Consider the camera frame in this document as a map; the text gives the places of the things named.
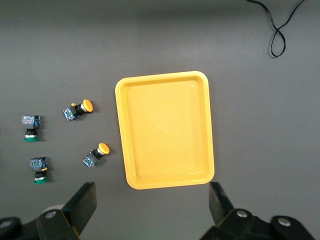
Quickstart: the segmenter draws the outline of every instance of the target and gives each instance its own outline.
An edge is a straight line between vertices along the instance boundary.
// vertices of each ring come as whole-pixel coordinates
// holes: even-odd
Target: gray table surface
[[[263,2],[279,26],[299,1]],[[94,181],[82,239],[199,239],[213,225],[208,184],[131,188],[115,99],[122,78],[197,70],[209,80],[213,179],[235,207],[297,218],[320,239],[319,25],[320,2],[305,1],[272,59],[267,15],[244,0],[1,0],[0,217],[26,223]],[[62,110],[83,99],[94,113],[67,122]],[[27,114],[42,117],[39,142],[23,141]],[[111,153],[88,169],[100,142]],[[38,156],[50,181],[34,185]]]

